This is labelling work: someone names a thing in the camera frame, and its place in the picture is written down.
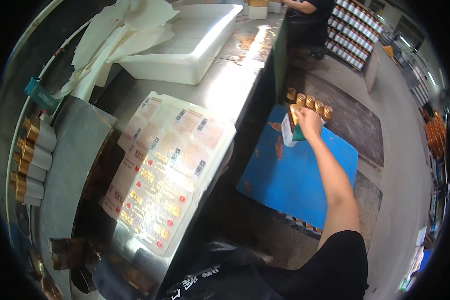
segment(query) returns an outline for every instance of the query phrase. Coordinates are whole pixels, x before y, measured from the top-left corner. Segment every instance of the stainless steel table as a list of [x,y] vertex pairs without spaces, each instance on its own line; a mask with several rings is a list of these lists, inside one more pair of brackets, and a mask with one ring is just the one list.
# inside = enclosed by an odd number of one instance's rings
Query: stainless steel table
[[[96,106],[118,119],[115,130],[120,133],[125,130],[133,114],[151,91],[207,108],[233,120],[235,126],[239,126],[237,122],[240,114],[244,111],[261,70],[272,53],[284,18],[285,8],[281,13],[269,13],[267,20],[244,23],[238,21],[234,33],[198,85],[136,80],[122,70],[100,97]],[[172,254],[166,257],[151,252],[133,238],[133,233],[129,232],[128,227],[117,223],[112,249],[157,282],[151,292],[152,295],[158,291],[196,213],[195,209],[188,209],[183,215],[180,228],[169,246],[173,249],[170,252]]]

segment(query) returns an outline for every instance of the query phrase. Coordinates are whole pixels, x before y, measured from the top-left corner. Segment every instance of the person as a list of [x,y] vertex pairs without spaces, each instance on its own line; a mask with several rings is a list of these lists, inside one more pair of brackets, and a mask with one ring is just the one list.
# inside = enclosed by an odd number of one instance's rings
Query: person
[[321,138],[321,117],[305,107],[295,114],[317,159],[327,199],[317,252],[300,269],[285,270],[266,266],[246,249],[215,243],[196,252],[197,263],[157,299],[363,299],[368,261],[352,187]]
[[288,5],[288,49],[323,47],[328,38],[327,24],[334,0],[283,0]]

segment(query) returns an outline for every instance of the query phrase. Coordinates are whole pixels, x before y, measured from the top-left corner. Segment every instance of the white cable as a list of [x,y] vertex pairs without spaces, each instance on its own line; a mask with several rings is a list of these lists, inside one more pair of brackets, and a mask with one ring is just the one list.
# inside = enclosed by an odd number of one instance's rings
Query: white cable
[[[58,49],[62,49],[64,47],[66,47],[66,45],[68,45],[70,43],[70,41],[72,41],[72,39],[74,37],[76,37],[77,34],[80,33],[85,27],[87,27],[92,20],[93,20],[93,18],[91,18],[86,23],[84,23],[80,28],[78,28],[77,31],[75,31],[68,39],[66,39],[65,42]],[[55,57],[56,56],[54,54],[50,58],[50,60],[48,61],[48,63],[45,65],[45,67],[43,68],[42,72],[40,73],[40,75],[38,75],[37,80],[42,79],[42,77],[45,74],[45,72],[47,71],[47,69],[50,67],[50,65],[55,60]],[[10,154],[8,155],[8,164],[6,166],[6,184],[5,184],[6,224],[8,226],[8,237],[10,238],[10,243],[12,244],[12,247],[13,247],[12,228],[10,226],[10,212],[9,212],[10,172],[11,172],[11,168],[12,168],[12,159],[13,159],[13,153],[15,152],[15,147],[16,147],[15,143],[17,142],[18,131],[19,131],[20,127],[21,127],[22,119],[24,118],[24,114],[25,114],[25,111],[27,110],[29,102],[30,102],[30,96],[28,96],[27,100],[25,100],[25,104],[23,105],[23,108],[21,110],[20,116],[18,117],[17,126],[15,127],[15,132],[13,133],[12,145],[10,147]]]

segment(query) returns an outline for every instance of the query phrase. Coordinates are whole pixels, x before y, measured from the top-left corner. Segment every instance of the white box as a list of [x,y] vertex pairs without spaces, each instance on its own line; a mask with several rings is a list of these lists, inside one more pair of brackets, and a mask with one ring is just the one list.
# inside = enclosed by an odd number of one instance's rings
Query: white box
[[282,3],[268,1],[268,11],[279,14],[282,10]]
[[266,20],[268,7],[248,7],[248,18],[252,20]]
[[288,113],[286,113],[285,117],[283,118],[281,128],[282,128],[283,144],[287,147],[294,147],[298,141],[292,141],[293,132],[290,123],[290,118],[288,117]]
[[116,61],[135,79],[200,83],[232,34],[243,6],[193,4],[174,9],[180,11],[168,21],[174,38]]

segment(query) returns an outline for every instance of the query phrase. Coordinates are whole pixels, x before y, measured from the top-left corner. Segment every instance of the blue tray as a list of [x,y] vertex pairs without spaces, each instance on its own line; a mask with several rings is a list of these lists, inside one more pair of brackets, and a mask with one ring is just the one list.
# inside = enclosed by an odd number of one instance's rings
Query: blue tray
[[[237,190],[272,209],[323,229],[327,202],[310,144],[299,141],[295,147],[285,147],[282,133],[269,124],[281,124],[287,111],[281,105],[271,111]],[[283,148],[281,159],[276,152],[279,137]],[[353,188],[359,159],[357,150],[326,128],[321,137],[345,170]]]

